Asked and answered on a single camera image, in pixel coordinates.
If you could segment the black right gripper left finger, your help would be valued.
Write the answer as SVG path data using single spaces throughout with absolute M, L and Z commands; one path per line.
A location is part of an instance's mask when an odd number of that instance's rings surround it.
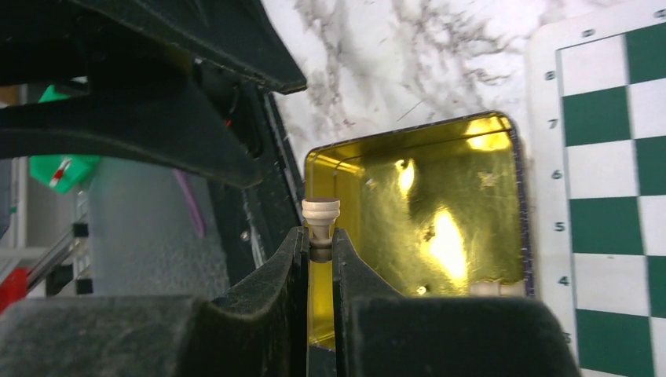
M 304 376 L 309 235 L 209 301 L 25 299 L 1 317 L 4 376 Z

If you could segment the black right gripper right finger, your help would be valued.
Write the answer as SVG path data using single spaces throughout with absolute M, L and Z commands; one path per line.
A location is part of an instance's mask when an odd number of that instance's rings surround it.
M 340 376 L 578 376 L 554 314 L 533 298 L 408 298 L 332 237 Z

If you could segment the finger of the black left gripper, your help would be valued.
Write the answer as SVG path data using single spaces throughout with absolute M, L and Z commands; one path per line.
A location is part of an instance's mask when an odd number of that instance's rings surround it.
M 83 76 L 78 47 L 125 30 L 278 93 L 307 86 L 260 1 L 3 1 L 1 84 Z
M 189 79 L 1 110 L 1 157 L 97 155 L 153 163 L 239 189 L 258 163 Z

